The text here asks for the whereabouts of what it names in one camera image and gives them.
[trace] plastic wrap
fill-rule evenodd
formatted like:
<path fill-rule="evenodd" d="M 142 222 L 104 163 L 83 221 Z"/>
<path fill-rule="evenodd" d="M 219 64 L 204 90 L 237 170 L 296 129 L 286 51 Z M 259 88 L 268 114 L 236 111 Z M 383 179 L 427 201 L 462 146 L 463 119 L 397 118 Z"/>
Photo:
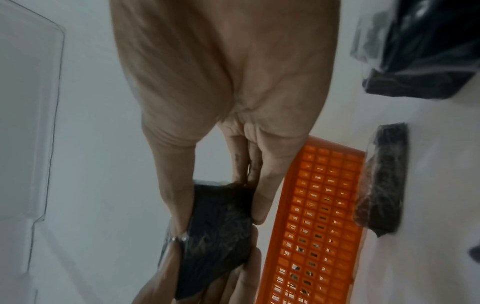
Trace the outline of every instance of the plastic wrap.
<path fill-rule="evenodd" d="M 378 237 L 395 232 L 401 221 L 407 178 L 406 124 L 380 126 L 367 151 L 358 185 L 354 221 Z"/>
<path fill-rule="evenodd" d="M 175 298 L 205 290 L 244 264 L 252 249 L 254 191 L 238 184 L 195 182 L 193 214 L 180 238 L 183 258 Z M 172 238 L 167 232 L 160 262 Z"/>
<path fill-rule="evenodd" d="M 458 93 L 474 75 L 474 72 L 397 75 L 371 70 L 363 80 L 363 88 L 369 94 L 391 97 L 446 99 Z"/>
<path fill-rule="evenodd" d="M 363 0 L 351 55 L 380 72 L 478 71 L 480 3 Z"/>

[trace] black package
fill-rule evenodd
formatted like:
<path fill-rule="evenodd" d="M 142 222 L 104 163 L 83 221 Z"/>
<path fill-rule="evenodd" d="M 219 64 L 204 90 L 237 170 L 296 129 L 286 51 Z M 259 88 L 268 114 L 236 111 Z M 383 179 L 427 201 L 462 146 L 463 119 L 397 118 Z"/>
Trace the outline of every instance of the black package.
<path fill-rule="evenodd" d="M 353 219 L 377 234 L 395 232 L 401 221 L 409 156 L 405 123 L 377 129 L 367 151 Z"/>
<path fill-rule="evenodd" d="M 363 0 L 351 55 L 389 73 L 480 69 L 480 3 Z"/>
<path fill-rule="evenodd" d="M 180 238 L 183 258 L 175 298 L 205 290 L 222 275 L 244 264 L 252 249 L 254 190 L 238 184 L 195 183 L 193 214 Z M 171 242 L 167 232 L 160 262 Z"/>
<path fill-rule="evenodd" d="M 474 72 L 438 72 L 397 75 L 371 70 L 363 80 L 365 92 L 391 97 L 446 99 L 454 96 L 475 75 Z"/>

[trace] orange plastic crate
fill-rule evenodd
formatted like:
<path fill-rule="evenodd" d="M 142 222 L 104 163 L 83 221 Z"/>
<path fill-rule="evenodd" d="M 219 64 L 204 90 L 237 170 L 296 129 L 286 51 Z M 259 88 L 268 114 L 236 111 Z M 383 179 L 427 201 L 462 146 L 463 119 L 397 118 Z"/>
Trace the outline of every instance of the orange plastic crate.
<path fill-rule="evenodd" d="M 257 304 L 345 304 L 363 228 L 353 221 L 365 153 L 310 137 L 283 185 Z"/>

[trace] hand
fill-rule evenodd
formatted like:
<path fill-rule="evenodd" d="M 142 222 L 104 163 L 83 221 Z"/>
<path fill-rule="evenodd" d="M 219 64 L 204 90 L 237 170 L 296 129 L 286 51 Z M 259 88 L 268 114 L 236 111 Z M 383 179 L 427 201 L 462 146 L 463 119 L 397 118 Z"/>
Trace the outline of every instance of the hand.
<path fill-rule="evenodd" d="M 263 223 L 326 101 L 340 0 L 110 2 L 172 232 L 188 227 L 195 147 L 216 124 Z"/>
<path fill-rule="evenodd" d="M 257 246 L 258 230 L 253 228 L 253 243 L 248 262 L 224 275 L 202 294 L 177 304 L 254 304 L 260 285 L 262 253 Z M 142 288 L 133 304 L 172 304 L 179 278 L 182 250 L 172 242 L 158 273 Z"/>

